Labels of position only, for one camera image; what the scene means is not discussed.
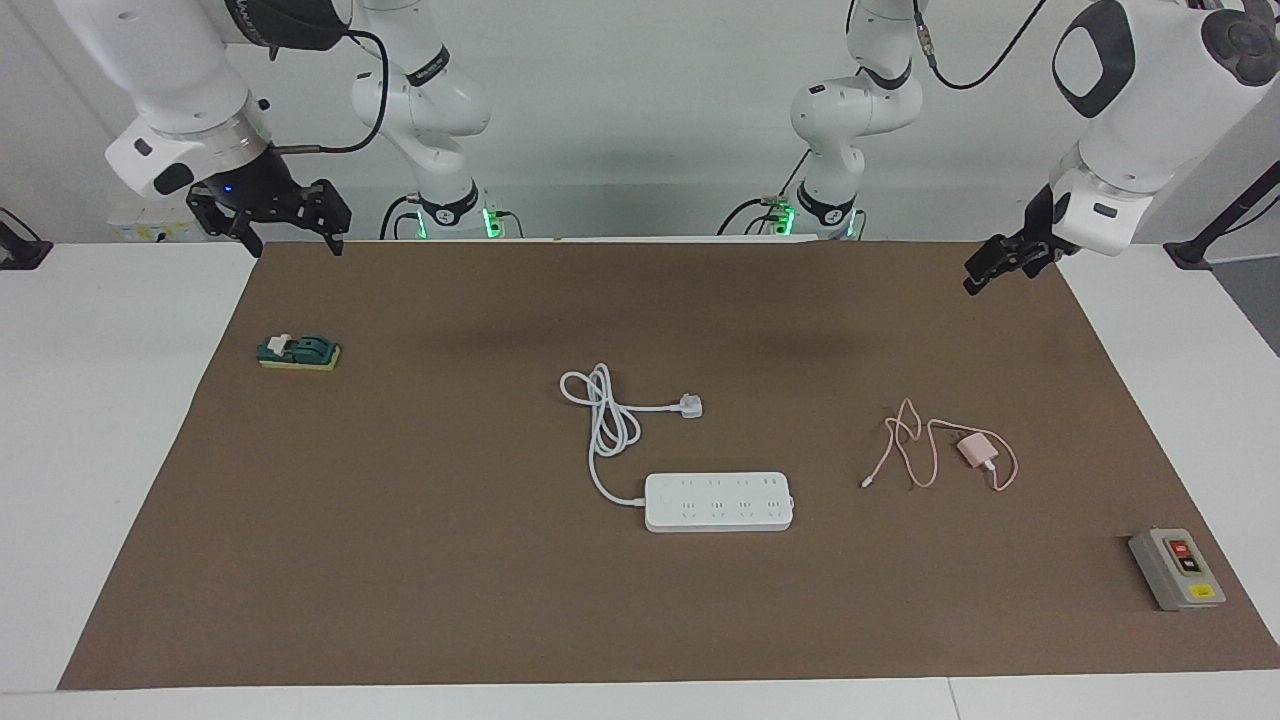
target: power outlet socket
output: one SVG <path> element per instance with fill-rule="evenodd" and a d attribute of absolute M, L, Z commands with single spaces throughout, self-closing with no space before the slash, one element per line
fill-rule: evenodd
<path fill-rule="evenodd" d="M 782 473 L 655 473 L 644 501 L 654 533 L 776 533 L 795 507 Z"/>

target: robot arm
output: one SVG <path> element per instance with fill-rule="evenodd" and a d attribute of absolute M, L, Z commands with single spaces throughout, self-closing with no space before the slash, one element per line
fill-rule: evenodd
<path fill-rule="evenodd" d="M 324 236 L 335 255 L 342 252 L 335 236 L 349 228 L 351 210 L 328 181 L 310 187 L 293 181 L 273 152 L 257 101 L 227 61 L 223 38 L 197 0 L 56 4 L 137 108 L 138 118 L 106 151 L 129 187 L 150 200 L 187 191 L 187 204 L 206 232 L 239 240 L 255 256 L 262 245 L 253 222 L 310 229 Z M 243 5 L 233 0 L 223 12 Z M 332 5 L 328 13 L 334 14 Z M 324 31 L 328 46 L 346 31 L 340 23 L 314 28 Z"/>
<path fill-rule="evenodd" d="M 865 168 L 854 141 L 906 127 L 924 104 L 920 82 L 911 77 L 911 0 L 860 0 L 847 45 L 858 73 L 804 88 L 791 104 L 791 124 L 813 150 L 804 179 L 787 199 L 796 209 L 795 232 L 844 236 Z"/>
<path fill-rule="evenodd" d="M 424 227 L 433 237 L 488 229 L 485 192 L 454 138 L 489 126 L 489 100 L 453 61 L 426 0 L 357 0 L 352 22 L 387 45 L 392 79 L 380 132 L 413 168 Z M 360 119 L 374 127 L 381 78 L 356 78 L 351 97 Z"/>
<path fill-rule="evenodd" d="M 1053 56 L 1062 96 L 1089 127 L 1011 237 L 965 264 L 977 295 L 996 277 L 1036 277 L 1084 247 L 1119 255 L 1156 192 L 1257 105 L 1280 69 L 1267 0 L 1101 0 Z"/>

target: gray switch box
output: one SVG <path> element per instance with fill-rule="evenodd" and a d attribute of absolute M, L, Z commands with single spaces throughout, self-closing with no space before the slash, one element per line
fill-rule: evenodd
<path fill-rule="evenodd" d="M 1152 529 L 1129 538 L 1142 574 L 1161 610 L 1193 610 L 1226 602 L 1190 533 Z"/>

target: table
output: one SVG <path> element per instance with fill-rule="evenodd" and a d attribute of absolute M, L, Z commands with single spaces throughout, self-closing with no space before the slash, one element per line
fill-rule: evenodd
<path fill-rule="evenodd" d="M 1211 274 L 1174 269 L 1160 247 L 1061 268 L 1280 637 L 1280 359 Z M 251 269 L 233 245 L 63 245 L 38 272 L 0 274 L 0 716 L 1271 719 L 1280 707 L 1280 671 L 55 693 Z"/>

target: brown mat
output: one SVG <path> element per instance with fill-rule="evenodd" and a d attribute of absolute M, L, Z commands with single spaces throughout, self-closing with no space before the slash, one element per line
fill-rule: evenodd
<path fill-rule="evenodd" d="M 969 299 L 970 251 L 273 245 L 60 687 L 1280 666 L 1066 284 Z M 279 332 L 342 342 L 337 372 L 260 369 Z M 626 402 L 707 404 L 644 418 L 614 492 L 782 470 L 792 528 L 653 536 L 596 495 L 557 379 L 600 360 Z M 946 452 L 932 489 L 900 462 L 859 489 L 906 395 L 1023 477 Z M 1226 606 L 1156 611 L 1123 539 L 1151 525 L 1192 530 Z"/>

